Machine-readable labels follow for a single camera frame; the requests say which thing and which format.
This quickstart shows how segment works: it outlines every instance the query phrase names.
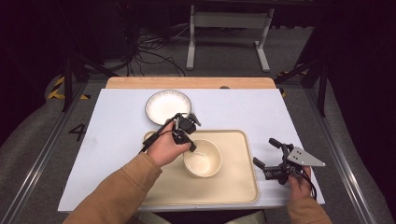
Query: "white bowl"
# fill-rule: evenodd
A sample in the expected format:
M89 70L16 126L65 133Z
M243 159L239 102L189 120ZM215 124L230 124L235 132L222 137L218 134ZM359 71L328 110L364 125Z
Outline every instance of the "white bowl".
M146 114L157 124L165 124L176 113L190 114L191 101L180 91L159 91L146 102Z
M192 175L210 177L218 172L222 159L219 149L207 140L193 141L197 148L194 152L183 153L184 164Z

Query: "metal frame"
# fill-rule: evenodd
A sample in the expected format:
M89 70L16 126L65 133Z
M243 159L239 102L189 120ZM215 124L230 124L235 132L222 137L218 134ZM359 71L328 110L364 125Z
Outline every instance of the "metal frame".
M190 44L187 54L187 70L194 67L195 58L195 27L228 27L228 28L251 28L262 29L262 38L255 41L255 48L262 65L263 72L270 72L270 66L263 50L264 42L271 25L274 10L268 13L219 13L219 12L195 12L195 6L191 6L190 14Z
M331 148L330 152L332 154L332 159L338 170L338 173L341 176L341 179L344 182L346 191L350 197L350 201L352 201L361 223L376 223L375 218L370 211L369 205L366 202L363 193L361 192L361 188L359 187L359 184L347 163L347 159L343 153L343 150L333 139L332 129L330 128L328 121L326 118L323 118L320 115L320 112L317 109L317 98L314 91L312 89L305 89L305 94L311 108L314 110L314 114L318 120L320 128L326 135Z
M76 87L75 93L73 95L74 100L71 101L72 103L68 106L68 109L64 113L61 113L61 116L58 118L46 144L44 145L37 159L35 160L35 164L32 166L25 180L23 181L20 190L18 191L17 195L9 206L6 214L1 220L1 223L15 223L17 221L19 214L21 213L23 207L26 205L26 202L32 194L32 191L35 188L38 179L40 178L41 174L44 171L44 168L50 160L52 152L55 150L56 144L58 143L64 125L66 124L69 116L71 115L73 108L78 103L78 98L84 92L87 85L88 83L79 83Z
M315 85L318 78L320 78L319 91L318 91L318 110L322 117L326 117L324 113L324 101L326 95L326 83L327 83L329 69L327 67L327 63L324 60L315 60L309 63L302 64L294 68L287 74L285 73L283 76L277 77L274 80L274 82L275 84L280 84L291 77L295 77L296 75L299 75L301 72L303 72L306 69L308 69L308 72L301 81L301 84L303 88L311 89Z

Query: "table leg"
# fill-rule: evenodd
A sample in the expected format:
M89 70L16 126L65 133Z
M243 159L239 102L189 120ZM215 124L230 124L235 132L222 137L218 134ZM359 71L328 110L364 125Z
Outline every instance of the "table leg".
M191 6L191 15L190 15L190 44L189 44L189 52L187 54L187 70L192 70L194 68L194 57L195 57L195 38L194 38L194 29L195 29L195 8Z
M265 57L265 53L263 50L264 42L268 34L268 30L270 29L271 20L274 15L274 10L270 9L267 14L267 18L265 20L264 27L262 29L262 39L255 42L255 47L257 50L257 54L259 55L260 63L262 64L263 72L270 72L270 65L268 64L267 58Z

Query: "black wall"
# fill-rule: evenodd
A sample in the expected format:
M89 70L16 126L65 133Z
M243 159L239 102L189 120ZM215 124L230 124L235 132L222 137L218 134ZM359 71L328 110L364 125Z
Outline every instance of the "black wall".
M0 9L0 146L45 103L45 89L62 66L61 39L32 1Z
M346 126L396 219L396 19L394 1L339 1L311 36L302 61L329 60Z

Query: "white paper sheet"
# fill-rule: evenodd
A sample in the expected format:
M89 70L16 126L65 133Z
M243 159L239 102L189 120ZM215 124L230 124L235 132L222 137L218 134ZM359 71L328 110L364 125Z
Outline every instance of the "white paper sheet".
M145 105L149 97L162 90L103 89L92 113L73 170L69 176L58 211L70 212L108 175L121 168L142 147L144 134L158 130L149 120ZM281 163L282 152L268 143L302 146L279 90L178 90L186 94L192 111L201 121L200 130L241 130L247 135L251 155L267 166ZM141 207L142 211L213 210L268 208L288 202L289 185L265 180L255 167L260 198L255 203ZM318 202L324 199L315 176Z

